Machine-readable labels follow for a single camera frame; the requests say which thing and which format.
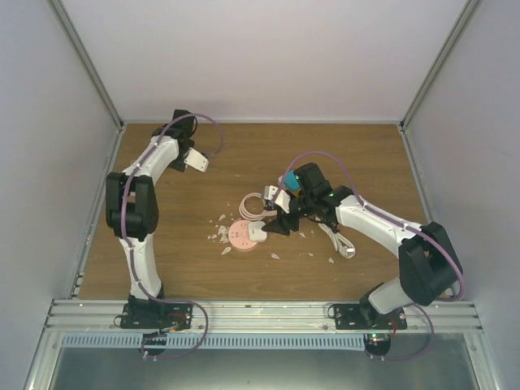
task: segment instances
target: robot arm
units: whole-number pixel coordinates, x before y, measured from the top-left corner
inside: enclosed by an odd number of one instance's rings
[[[297,196],[283,191],[281,201],[272,191],[264,197],[278,210],[275,220],[263,230],[288,235],[297,231],[299,218],[318,216],[331,228],[346,226],[365,234],[392,252],[399,261],[399,277],[370,290],[359,302],[359,311],[368,327],[388,324],[388,316],[402,306],[430,305],[457,281],[457,275],[444,256],[422,237],[406,229],[420,231],[443,247],[459,270],[462,268],[444,228],[438,223],[422,226],[400,219],[370,203],[360,202],[350,188],[332,189],[315,163],[294,171],[300,185]],[[400,226],[388,219],[398,221]]]
[[[188,112],[175,110],[173,119],[185,114]],[[130,275],[130,248],[133,248],[136,273],[145,290],[154,297],[161,297],[163,294],[154,256],[154,232],[158,224],[155,183],[168,167],[178,171],[193,167],[201,172],[205,172],[208,167],[208,159],[193,148],[194,143],[190,140],[193,134],[193,118],[182,119],[175,127],[167,130],[159,141],[158,134],[162,130],[163,128],[158,128],[154,132],[148,147],[130,167],[122,173],[111,172],[106,178],[106,223],[114,230],[123,246]],[[146,163],[138,166],[138,162],[146,155]],[[121,238],[123,190],[130,173],[136,167],[138,171],[132,180],[130,193],[134,200],[129,200],[127,205],[126,241]],[[130,296],[138,300],[148,300],[132,277],[131,281]]]

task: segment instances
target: white cable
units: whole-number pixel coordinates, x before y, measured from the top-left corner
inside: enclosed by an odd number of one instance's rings
[[[354,244],[345,236],[341,235],[339,232],[334,233],[325,223],[318,222],[318,226],[325,232],[325,234],[327,234],[328,238],[331,239],[332,244],[334,245],[334,250],[341,256],[344,258],[352,258],[356,254]]]
[[[276,210],[273,211],[262,211],[261,214],[254,214],[248,211],[245,208],[245,201],[250,199],[251,197],[257,197],[258,199],[262,200],[262,194],[261,193],[249,193],[240,202],[240,206],[238,207],[238,211],[240,213],[240,216],[243,219],[247,219],[248,221],[260,221],[266,217],[273,217],[276,216]],[[325,223],[320,223],[319,218],[316,217],[315,219],[318,222],[318,226],[320,229],[322,229],[325,234],[327,234],[328,238],[332,241],[332,244],[334,245],[334,250],[337,251],[341,256],[344,258],[352,258],[356,254],[356,248],[354,247],[354,244],[350,242],[345,236],[341,235],[339,232],[334,233],[332,229],[330,229]]]
[[[245,208],[245,201],[250,199],[251,197],[257,197],[258,199],[262,200],[262,194],[261,193],[248,193],[242,201],[240,202],[240,206],[238,207],[238,212],[240,213],[240,216],[243,219],[247,219],[248,221],[260,221],[266,217],[274,217],[276,216],[276,210],[273,211],[265,211],[263,210],[261,214],[254,214],[249,212]]]

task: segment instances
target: white wall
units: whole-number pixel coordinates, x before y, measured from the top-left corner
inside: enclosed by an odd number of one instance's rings
[[[119,114],[402,119],[465,0],[64,0]]]
[[[43,0],[0,2],[0,134],[0,388],[20,389],[115,134]]]
[[[410,125],[505,388],[520,388],[520,2],[484,1]]]

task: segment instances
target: white fragment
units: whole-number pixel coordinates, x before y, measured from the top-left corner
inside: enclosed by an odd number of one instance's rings
[[[227,227],[225,227],[224,225],[220,225],[219,231],[217,232],[217,234],[222,234],[223,236],[227,236],[228,231],[229,231],[229,229]]]

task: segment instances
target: wooden table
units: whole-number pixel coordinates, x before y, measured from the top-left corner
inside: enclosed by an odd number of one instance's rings
[[[150,141],[157,125],[129,125],[114,171],[127,167]],[[369,238],[343,228],[357,254],[345,259],[310,221],[290,237],[270,234],[249,253],[208,240],[238,218],[241,198],[276,184],[301,152],[325,150],[349,168],[361,194],[402,218],[424,223],[401,137],[390,125],[227,124],[223,152],[210,160],[207,173],[188,169],[164,172],[156,185],[160,217],[154,249],[158,273],[168,297],[252,300],[356,300],[376,284],[397,276],[397,260]],[[210,151],[218,133],[202,124],[193,138],[196,149]],[[332,186],[348,184],[340,168],[323,156],[316,162]],[[219,216],[226,218],[219,222]],[[130,279],[119,241],[103,215],[97,226],[80,297],[126,299]]]

